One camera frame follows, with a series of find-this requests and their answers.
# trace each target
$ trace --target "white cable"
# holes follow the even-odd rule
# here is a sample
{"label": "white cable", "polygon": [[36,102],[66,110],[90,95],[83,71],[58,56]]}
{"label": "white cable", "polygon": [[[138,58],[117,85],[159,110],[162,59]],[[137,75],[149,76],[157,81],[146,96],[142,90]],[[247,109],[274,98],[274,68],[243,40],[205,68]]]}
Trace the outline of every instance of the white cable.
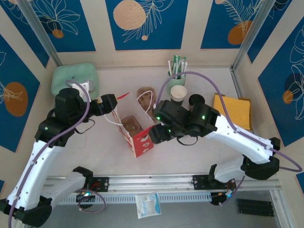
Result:
{"label": "white cable", "polygon": [[150,100],[150,104],[149,104],[148,109],[145,111],[146,113],[147,113],[147,111],[149,111],[149,109],[150,109],[150,107],[151,107],[152,99],[153,99],[153,92],[152,92],[151,90],[148,90],[148,91],[146,91],[146,92],[140,94],[139,97],[137,98],[137,101],[138,101],[138,99],[139,99],[142,95],[144,95],[144,94],[146,94],[146,93],[149,93],[149,92],[151,93],[151,100]]}
{"label": "white cable", "polygon": [[106,115],[104,115],[104,117],[105,117],[105,119],[106,119],[108,122],[110,122],[110,123],[112,123],[112,124],[116,124],[116,125],[119,125],[119,126],[123,126],[121,123],[112,122],[111,120],[109,120],[109,119],[106,117]]}

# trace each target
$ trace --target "yellow napkin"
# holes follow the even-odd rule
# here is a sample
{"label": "yellow napkin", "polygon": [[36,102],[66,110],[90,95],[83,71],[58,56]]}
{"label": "yellow napkin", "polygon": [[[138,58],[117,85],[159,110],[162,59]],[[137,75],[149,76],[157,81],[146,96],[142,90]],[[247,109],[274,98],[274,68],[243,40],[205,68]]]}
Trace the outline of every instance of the yellow napkin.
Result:
{"label": "yellow napkin", "polygon": [[[223,96],[223,98],[232,122],[246,130],[250,130],[250,102],[226,96]],[[214,96],[213,107],[226,116],[218,94]]]}

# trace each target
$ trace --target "white paper cup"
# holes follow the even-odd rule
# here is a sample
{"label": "white paper cup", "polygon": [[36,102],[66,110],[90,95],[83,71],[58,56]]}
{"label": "white paper cup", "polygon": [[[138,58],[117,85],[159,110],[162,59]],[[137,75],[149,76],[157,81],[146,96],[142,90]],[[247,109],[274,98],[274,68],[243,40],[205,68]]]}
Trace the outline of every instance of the white paper cup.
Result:
{"label": "white paper cup", "polygon": [[175,85],[171,88],[170,97],[171,101],[181,106],[187,95],[187,89],[181,85]]}

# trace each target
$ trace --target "white table surface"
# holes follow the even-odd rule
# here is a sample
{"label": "white table surface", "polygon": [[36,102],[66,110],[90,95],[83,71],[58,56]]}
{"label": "white table surface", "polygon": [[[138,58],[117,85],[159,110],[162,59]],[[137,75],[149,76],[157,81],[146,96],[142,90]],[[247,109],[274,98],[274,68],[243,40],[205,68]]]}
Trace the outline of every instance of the white table surface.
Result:
{"label": "white table surface", "polygon": [[[213,80],[222,94],[237,98],[228,68],[197,68]],[[157,94],[166,79],[165,67],[110,68],[98,71],[100,95],[114,93],[117,97],[127,92],[136,94],[140,87],[151,86]],[[206,104],[212,106],[215,89],[206,80],[188,75],[185,87],[188,94],[183,103],[188,107],[191,94],[204,96]],[[169,96],[164,91],[162,99]],[[146,154],[135,158],[117,127],[103,116],[93,117],[96,125],[83,135],[74,134],[67,142],[64,151],[57,159],[49,176],[66,176],[77,167],[90,169],[95,175],[140,175],[140,174],[181,174],[208,172],[215,163],[225,162],[240,154],[214,140],[199,138],[194,146],[182,146],[176,140],[155,145]],[[91,125],[83,123],[79,131]],[[187,137],[185,143],[195,139]]]}

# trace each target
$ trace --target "green cup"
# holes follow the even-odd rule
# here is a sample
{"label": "green cup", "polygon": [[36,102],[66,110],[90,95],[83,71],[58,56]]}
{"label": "green cup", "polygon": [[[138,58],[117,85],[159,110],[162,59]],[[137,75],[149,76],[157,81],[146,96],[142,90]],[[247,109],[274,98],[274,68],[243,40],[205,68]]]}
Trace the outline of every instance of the green cup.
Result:
{"label": "green cup", "polygon": [[184,86],[185,85],[185,82],[186,82],[186,76],[181,78],[181,79],[171,79],[168,83],[167,83],[167,87],[166,87],[166,90],[167,90],[167,93],[170,95],[170,92],[171,92],[171,88],[173,86],[177,86],[177,85],[182,85]]}

